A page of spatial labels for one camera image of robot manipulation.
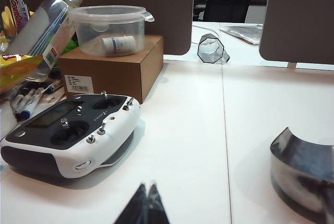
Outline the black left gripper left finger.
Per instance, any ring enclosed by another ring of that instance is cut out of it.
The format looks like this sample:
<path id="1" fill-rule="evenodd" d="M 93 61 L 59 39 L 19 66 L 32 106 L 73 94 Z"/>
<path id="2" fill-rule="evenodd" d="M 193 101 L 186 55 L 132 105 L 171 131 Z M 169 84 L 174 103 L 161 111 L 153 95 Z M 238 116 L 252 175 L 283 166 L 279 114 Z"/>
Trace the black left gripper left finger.
<path id="1" fill-rule="evenodd" d="M 114 223 L 145 223 L 147 192 L 141 183 Z"/>

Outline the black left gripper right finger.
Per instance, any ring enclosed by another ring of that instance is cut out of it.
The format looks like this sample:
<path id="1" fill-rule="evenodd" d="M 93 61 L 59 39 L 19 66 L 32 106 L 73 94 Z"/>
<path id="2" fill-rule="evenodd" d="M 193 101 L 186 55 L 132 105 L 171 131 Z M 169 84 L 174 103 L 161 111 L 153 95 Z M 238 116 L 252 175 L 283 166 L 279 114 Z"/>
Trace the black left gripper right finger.
<path id="1" fill-rule="evenodd" d="M 156 181 L 151 181 L 147 196 L 147 223 L 169 224 Z"/>

